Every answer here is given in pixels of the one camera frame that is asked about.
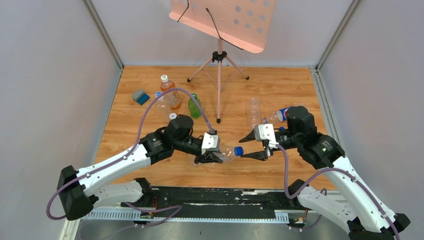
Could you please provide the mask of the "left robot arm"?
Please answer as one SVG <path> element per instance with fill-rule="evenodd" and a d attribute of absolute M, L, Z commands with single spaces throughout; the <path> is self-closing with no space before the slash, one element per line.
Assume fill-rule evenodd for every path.
<path fill-rule="evenodd" d="M 64 218 L 69 221 L 80 219 L 113 200 L 149 206 L 153 193 L 146 180 L 125 184 L 111 182 L 134 170 L 168 159 L 174 151 L 194 156 L 195 164 L 226 161 L 217 132 L 213 130 L 194 137 L 193 126 L 191 117 L 180 114 L 167 126 L 148 133 L 132 147 L 100 163 L 79 169 L 71 165 L 63 168 L 57 191 Z"/>

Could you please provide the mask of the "white bottle cap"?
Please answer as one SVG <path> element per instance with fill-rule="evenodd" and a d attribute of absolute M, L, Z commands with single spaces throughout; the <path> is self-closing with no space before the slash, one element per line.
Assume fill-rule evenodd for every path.
<path fill-rule="evenodd" d="M 177 118 L 177 116 L 178 115 L 176 113 L 172 112 L 172 113 L 169 114 L 169 120 L 174 120 L 174 119 Z"/>

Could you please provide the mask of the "Pepsi bottle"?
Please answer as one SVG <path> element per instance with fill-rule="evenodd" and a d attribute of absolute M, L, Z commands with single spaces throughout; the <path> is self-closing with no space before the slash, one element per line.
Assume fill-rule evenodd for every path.
<path fill-rule="evenodd" d="M 291 107 L 281 108 L 279 110 L 274 111 L 271 115 L 264 117 L 261 121 L 262 124 L 273 124 L 277 125 L 279 123 L 283 123 L 287 120 L 287 111 Z"/>
<path fill-rule="evenodd" d="M 218 151 L 206 151 L 205 153 L 207 153 L 207 152 L 217 152 L 217 153 L 221 154 L 223 156 L 222 159 L 224 160 L 224 162 L 223 162 L 223 164 L 224 164 L 224 163 L 234 161 L 237 157 L 239 157 L 239 156 L 235 156 L 235 154 L 234 154 L 234 148 L 235 147 L 236 146 L 222 145 Z"/>

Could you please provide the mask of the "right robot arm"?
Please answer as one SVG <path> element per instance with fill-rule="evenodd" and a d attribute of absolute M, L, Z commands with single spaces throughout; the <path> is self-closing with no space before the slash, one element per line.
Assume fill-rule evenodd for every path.
<path fill-rule="evenodd" d="M 300 157 L 326 176 L 346 200 L 341 204 L 311 187 L 311 180 L 284 183 L 286 204 L 292 209 L 303 206 L 317 212 L 342 228 L 351 240 L 398 240 L 410 224 L 403 213 L 387 207 L 367 186 L 352 166 L 345 151 L 329 135 L 317 130 L 314 116 L 300 106 L 285 110 L 286 128 L 271 123 L 256 125 L 242 142 L 258 141 L 263 150 L 246 154 L 247 158 L 267 160 L 277 150 L 297 150 Z"/>

